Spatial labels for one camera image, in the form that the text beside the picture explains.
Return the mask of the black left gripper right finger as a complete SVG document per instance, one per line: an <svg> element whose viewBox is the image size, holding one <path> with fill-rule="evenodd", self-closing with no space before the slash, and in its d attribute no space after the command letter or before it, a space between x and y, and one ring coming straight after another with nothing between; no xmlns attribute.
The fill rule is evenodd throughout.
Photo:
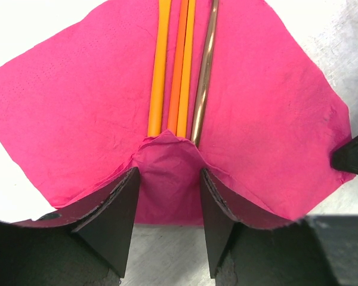
<svg viewBox="0 0 358 286"><path fill-rule="evenodd" d="M216 285L338 285L312 224L257 229L233 214L225 186L200 171L209 274Z"/></svg>

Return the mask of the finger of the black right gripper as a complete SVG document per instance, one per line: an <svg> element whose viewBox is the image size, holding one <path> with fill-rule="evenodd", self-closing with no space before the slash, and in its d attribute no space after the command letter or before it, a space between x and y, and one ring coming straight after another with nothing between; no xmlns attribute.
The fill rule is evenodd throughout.
<svg viewBox="0 0 358 286"><path fill-rule="evenodd" d="M332 153L331 166L358 175L358 136Z"/></svg>

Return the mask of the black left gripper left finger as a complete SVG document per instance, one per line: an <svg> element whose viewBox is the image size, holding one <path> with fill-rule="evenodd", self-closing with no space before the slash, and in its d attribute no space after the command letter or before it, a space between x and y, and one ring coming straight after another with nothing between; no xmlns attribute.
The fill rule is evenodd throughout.
<svg viewBox="0 0 358 286"><path fill-rule="evenodd" d="M133 167L38 220L0 221L0 285L119 285L139 189Z"/></svg>

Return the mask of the pink paper napkin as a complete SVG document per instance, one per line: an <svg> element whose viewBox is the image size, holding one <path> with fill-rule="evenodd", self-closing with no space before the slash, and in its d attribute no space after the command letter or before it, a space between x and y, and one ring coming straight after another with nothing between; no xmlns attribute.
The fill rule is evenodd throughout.
<svg viewBox="0 0 358 286"><path fill-rule="evenodd" d="M136 221L200 225L199 175L282 220L353 175L348 107L265 1L221 1L200 145L147 136L158 3L106 1L0 67L0 220L37 219L137 167Z"/></svg>

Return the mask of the orange chopstick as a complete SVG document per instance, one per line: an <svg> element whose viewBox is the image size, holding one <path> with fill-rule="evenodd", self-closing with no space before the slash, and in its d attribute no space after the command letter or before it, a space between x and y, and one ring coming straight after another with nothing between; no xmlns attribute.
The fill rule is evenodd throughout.
<svg viewBox="0 0 358 286"><path fill-rule="evenodd" d="M195 0L189 0L187 7L186 34L184 42L183 68L181 75L180 101L176 135L186 137L189 113L190 79L192 69L193 33L195 25Z"/></svg>
<svg viewBox="0 0 358 286"><path fill-rule="evenodd" d="M181 75L183 69L184 44L186 38L187 12L189 2L182 0L178 21L177 41L175 48L174 69L171 85L167 128L174 134L177 130L178 109L180 101Z"/></svg>

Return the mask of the rose gold fork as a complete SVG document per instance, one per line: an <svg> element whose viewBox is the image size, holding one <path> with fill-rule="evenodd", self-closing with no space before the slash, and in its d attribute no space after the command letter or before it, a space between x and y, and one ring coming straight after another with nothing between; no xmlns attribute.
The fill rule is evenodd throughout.
<svg viewBox="0 0 358 286"><path fill-rule="evenodd" d="M208 99L209 84L212 70L212 59L214 54L215 33L217 27L219 0L213 0L209 14L209 22L206 31L202 62L197 84L197 93L192 120L191 141L199 146L202 134L203 120L205 117L206 103Z"/></svg>

